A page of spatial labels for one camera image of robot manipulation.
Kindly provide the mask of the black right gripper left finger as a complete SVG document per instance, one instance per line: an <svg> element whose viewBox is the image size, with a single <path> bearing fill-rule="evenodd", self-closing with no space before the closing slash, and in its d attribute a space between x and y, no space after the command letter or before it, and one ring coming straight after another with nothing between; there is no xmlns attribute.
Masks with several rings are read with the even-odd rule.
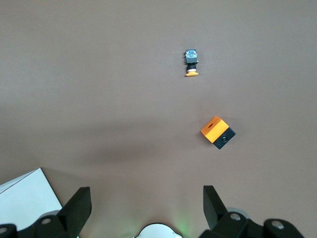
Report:
<svg viewBox="0 0 317 238"><path fill-rule="evenodd" d="M81 187L55 215L35 223L35 238L77 238L92 212L89 187Z"/></svg>

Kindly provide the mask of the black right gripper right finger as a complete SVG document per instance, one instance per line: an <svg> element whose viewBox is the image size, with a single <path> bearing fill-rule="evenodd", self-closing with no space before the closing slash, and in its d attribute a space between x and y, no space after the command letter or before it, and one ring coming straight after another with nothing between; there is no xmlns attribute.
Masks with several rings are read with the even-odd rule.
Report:
<svg viewBox="0 0 317 238"><path fill-rule="evenodd" d="M263 227L239 212L229 212L212 185L203 188L203 209L209 229L199 238L263 238Z"/></svg>

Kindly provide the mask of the white drawer cabinet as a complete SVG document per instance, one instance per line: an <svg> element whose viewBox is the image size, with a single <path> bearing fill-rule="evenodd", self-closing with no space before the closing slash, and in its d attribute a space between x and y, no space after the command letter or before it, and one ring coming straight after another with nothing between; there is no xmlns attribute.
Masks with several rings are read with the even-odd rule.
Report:
<svg viewBox="0 0 317 238"><path fill-rule="evenodd" d="M60 209L62 205L41 168L0 185L0 225L14 224L22 230Z"/></svg>

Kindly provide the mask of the yellow cap push button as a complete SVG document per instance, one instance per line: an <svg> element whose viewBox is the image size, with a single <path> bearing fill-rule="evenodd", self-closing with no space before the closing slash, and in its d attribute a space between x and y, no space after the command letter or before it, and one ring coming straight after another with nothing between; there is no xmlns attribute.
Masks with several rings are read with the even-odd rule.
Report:
<svg viewBox="0 0 317 238"><path fill-rule="evenodd" d="M184 52L185 64L187 65L186 77L194 77L199 75L197 72L198 52L196 49L187 49Z"/></svg>

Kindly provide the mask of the orange black button enclosure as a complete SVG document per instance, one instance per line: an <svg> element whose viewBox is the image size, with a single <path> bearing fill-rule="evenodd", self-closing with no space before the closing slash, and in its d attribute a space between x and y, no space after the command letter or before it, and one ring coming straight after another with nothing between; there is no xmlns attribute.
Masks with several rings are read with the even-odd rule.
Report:
<svg viewBox="0 0 317 238"><path fill-rule="evenodd" d="M236 132L217 116L201 129L201 133L218 150L222 149L236 135Z"/></svg>

